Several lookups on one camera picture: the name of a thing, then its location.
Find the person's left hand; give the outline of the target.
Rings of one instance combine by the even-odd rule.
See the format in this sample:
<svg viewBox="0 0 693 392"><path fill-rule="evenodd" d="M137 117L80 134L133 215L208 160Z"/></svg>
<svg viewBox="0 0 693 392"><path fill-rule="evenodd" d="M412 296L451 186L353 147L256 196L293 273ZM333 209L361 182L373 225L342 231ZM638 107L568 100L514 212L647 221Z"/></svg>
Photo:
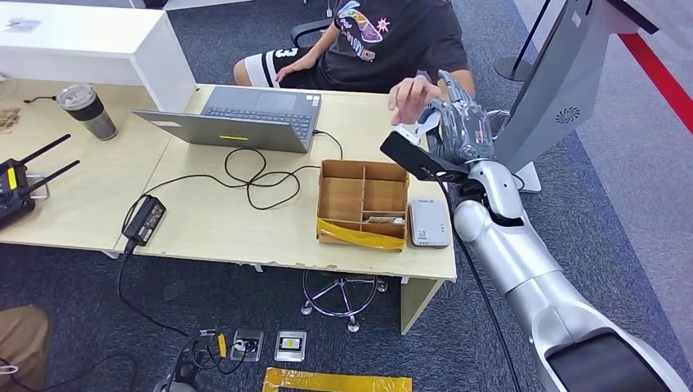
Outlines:
<svg viewBox="0 0 693 392"><path fill-rule="evenodd" d="M434 99L442 100L442 91L422 75L403 79L388 94L388 109L392 112L391 125L416 123L422 111Z"/></svg>

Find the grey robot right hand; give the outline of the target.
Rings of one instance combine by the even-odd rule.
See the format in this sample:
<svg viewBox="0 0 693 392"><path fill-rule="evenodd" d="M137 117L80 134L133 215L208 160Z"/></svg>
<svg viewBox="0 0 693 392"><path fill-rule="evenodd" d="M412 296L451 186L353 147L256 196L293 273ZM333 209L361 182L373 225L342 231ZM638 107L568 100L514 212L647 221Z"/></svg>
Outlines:
<svg viewBox="0 0 693 392"><path fill-rule="evenodd" d="M449 101L432 100L416 122L416 131L427 138L428 151L454 165L494 160L494 142L487 112L472 95L439 70Z"/></svg>

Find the person's right hand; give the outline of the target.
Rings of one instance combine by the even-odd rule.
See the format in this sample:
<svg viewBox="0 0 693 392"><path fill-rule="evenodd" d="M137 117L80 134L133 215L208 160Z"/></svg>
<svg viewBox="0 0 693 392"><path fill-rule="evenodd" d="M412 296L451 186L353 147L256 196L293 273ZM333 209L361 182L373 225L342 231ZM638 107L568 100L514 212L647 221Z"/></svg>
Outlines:
<svg viewBox="0 0 693 392"><path fill-rule="evenodd" d="M300 59L294 61L290 65L284 66L276 75L276 82L282 82L290 74L294 74L299 71L311 69L315 66L316 57L311 54L306 54Z"/></svg>

